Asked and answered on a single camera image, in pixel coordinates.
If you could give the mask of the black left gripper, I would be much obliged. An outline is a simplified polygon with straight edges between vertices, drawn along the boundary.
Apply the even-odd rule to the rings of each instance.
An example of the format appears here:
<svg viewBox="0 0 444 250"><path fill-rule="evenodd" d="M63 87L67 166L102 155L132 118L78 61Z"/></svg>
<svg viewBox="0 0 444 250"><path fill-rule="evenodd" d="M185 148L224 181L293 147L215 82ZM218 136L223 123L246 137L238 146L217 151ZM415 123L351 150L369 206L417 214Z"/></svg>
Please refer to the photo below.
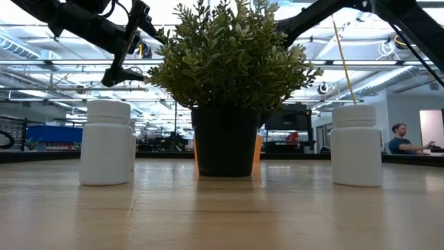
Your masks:
<svg viewBox="0 0 444 250"><path fill-rule="evenodd" d="M119 36L120 43L115 40L114 44L117 50L113 52L114 60L110 68L106 69L101 83L106 87L112 87L124 81L144 81L146 76L131 69L122 67L128 52L133 52L135 47L142 41L137 34L137 29L141 28L150 37L165 45L165 41L157 34L157 30L151 23L151 17L148 15L150 7L143 1L133 1L128 23L124 32Z"/></svg>

